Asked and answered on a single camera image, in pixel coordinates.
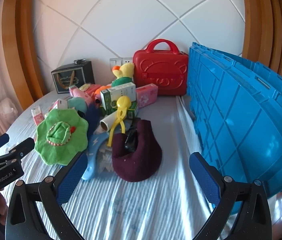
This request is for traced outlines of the orange dress pink pig plush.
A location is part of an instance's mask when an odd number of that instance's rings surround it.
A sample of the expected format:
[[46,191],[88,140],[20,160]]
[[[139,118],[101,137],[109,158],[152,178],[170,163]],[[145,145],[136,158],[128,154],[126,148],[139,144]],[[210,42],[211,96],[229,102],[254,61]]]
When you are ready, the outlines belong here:
[[111,88],[111,86],[101,86],[96,84],[91,84],[88,90],[85,92],[81,91],[78,87],[75,85],[72,85],[69,87],[70,95],[74,98],[80,97],[83,98],[87,104],[87,106],[95,103],[95,101],[98,99],[101,100],[101,91]]

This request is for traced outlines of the teal dress pig plush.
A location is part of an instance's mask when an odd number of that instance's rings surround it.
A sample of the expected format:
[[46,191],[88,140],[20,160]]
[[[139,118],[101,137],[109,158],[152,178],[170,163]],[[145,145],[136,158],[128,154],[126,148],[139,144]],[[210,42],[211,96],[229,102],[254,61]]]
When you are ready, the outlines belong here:
[[68,108],[75,109],[76,111],[81,111],[82,113],[86,113],[88,110],[87,104],[83,98],[70,98],[67,100]]

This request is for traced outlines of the black object in hat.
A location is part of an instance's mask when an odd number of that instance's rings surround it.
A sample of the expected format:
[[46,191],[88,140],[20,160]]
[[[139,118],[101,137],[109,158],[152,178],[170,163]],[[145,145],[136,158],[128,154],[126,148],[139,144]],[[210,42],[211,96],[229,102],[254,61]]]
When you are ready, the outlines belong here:
[[137,125],[138,122],[140,121],[140,118],[134,118],[132,120],[132,124],[127,131],[127,139],[125,140],[124,147],[125,149],[132,153],[135,152],[137,147],[138,147],[138,130],[137,130]]

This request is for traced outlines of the small pink tissue pack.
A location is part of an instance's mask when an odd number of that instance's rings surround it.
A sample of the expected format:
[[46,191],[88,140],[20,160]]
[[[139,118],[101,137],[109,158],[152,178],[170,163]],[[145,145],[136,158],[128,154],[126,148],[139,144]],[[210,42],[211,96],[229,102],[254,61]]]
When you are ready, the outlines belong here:
[[38,126],[41,122],[45,120],[44,114],[41,110],[40,106],[36,106],[31,109],[31,114],[33,116],[33,120],[36,126]]

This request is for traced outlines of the green frilly fabric hat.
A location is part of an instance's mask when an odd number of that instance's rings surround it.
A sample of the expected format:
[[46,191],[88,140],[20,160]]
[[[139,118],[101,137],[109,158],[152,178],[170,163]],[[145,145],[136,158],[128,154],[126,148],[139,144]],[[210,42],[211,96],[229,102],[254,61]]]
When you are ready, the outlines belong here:
[[66,166],[88,146],[88,122],[75,109],[53,109],[36,129],[35,150],[47,165]]

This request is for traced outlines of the large pink tissue pack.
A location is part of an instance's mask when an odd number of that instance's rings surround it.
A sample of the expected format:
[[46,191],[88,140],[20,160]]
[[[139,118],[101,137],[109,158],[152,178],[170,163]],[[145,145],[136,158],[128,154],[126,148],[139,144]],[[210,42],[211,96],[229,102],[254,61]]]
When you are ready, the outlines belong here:
[[48,112],[53,109],[68,109],[68,102],[66,99],[57,99],[52,106],[49,108]]

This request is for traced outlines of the blue plastic boomerang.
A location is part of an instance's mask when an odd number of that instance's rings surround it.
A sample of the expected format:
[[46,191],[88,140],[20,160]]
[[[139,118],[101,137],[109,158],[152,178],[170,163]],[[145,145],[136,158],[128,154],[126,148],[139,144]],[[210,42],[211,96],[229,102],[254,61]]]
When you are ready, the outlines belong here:
[[113,172],[112,148],[107,145],[108,137],[107,132],[91,136],[88,148],[85,150],[88,165],[81,177],[83,180],[91,180],[95,175],[103,171]]

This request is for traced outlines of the blue furry tail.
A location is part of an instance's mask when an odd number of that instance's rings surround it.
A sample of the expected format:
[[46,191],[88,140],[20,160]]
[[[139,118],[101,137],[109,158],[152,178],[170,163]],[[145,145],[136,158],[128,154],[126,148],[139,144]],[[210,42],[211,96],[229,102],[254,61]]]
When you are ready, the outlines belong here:
[[94,131],[97,129],[100,121],[101,111],[99,107],[95,104],[91,104],[88,106],[88,109],[85,113],[85,120],[88,122],[88,131],[87,131],[87,139],[90,140]]

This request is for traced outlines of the black coffee cup gift box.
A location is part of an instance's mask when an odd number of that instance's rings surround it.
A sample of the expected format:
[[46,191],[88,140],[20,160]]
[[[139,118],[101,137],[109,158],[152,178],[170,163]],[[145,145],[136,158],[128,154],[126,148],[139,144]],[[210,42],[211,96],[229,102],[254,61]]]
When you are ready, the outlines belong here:
[[86,59],[56,68],[51,72],[57,94],[69,92],[70,86],[81,87],[86,83],[95,84],[92,62]]

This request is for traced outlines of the blue plastic crate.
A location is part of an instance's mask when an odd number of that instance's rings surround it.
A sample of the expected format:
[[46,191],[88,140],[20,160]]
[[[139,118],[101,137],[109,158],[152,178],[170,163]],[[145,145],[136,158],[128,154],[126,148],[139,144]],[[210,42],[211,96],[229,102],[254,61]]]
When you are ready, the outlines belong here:
[[282,77],[260,62],[193,43],[187,93],[206,162],[282,192]]

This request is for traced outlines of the white green medicine box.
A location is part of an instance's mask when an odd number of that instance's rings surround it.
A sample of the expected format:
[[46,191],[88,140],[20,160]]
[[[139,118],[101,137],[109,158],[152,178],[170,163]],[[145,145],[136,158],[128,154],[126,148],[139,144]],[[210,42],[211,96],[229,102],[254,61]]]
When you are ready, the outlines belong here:
[[104,89],[100,92],[102,106],[110,110],[116,106],[116,101],[121,96],[127,96],[131,101],[136,101],[136,85],[132,82]]

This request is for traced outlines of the yellow plastic clip tongs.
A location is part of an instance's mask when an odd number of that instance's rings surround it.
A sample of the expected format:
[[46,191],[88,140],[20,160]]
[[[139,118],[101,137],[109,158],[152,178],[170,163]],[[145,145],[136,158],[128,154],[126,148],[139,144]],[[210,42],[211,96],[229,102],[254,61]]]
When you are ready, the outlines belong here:
[[108,147],[112,146],[112,140],[113,140],[113,135],[115,132],[115,129],[118,125],[121,126],[121,132],[125,134],[126,128],[124,124],[124,120],[127,115],[127,109],[131,106],[131,100],[128,96],[121,96],[117,100],[117,111],[116,111],[116,118],[114,120],[114,123],[110,129],[110,135],[108,139]]

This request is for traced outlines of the maroon knit hat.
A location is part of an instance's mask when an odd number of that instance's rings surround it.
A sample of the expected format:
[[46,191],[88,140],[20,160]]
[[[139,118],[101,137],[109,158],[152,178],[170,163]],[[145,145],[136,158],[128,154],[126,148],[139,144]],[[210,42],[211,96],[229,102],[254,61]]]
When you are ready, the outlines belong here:
[[158,144],[149,120],[137,123],[138,145],[134,152],[125,148],[128,136],[117,133],[112,140],[112,165],[123,180],[139,182],[150,178],[162,161],[162,149]]

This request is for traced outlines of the yellow green duck plush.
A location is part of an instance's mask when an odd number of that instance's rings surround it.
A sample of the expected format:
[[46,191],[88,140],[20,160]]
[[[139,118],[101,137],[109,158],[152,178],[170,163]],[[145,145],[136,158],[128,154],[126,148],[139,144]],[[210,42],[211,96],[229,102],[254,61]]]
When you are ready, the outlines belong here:
[[114,66],[112,73],[116,79],[112,82],[111,87],[116,87],[133,81],[134,64],[132,62],[125,63],[122,66]]

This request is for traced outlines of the pink tissue pack right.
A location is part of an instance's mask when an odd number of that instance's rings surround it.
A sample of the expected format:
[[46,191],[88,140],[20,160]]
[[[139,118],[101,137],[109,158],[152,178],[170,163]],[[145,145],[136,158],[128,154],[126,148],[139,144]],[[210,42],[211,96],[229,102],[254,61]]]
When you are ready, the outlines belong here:
[[138,87],[136,88],[136,96],[139,108],[144,108],[157,101],[158,87],[153,83]]

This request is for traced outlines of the red bear suitcase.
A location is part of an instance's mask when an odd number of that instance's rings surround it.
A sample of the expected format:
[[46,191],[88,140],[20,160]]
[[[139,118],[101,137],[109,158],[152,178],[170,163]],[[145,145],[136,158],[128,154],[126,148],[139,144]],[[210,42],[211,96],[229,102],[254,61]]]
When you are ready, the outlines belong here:
[[158,95],[183,96],[187,92],[188,54],[166,39],[151,41],[135,52],[133,80],[136,87],[153,83]]

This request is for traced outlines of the wall power socket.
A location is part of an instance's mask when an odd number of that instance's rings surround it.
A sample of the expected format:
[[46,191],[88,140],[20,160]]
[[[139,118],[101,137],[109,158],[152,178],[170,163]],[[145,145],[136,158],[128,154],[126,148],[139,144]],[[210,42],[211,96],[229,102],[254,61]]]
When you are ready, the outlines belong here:
[[114,66],[122,66],[123,64],[126,63],[131,63],[132,58],[131,57],[124,57],[124,58],[111,58],[110,59],[110,67]]

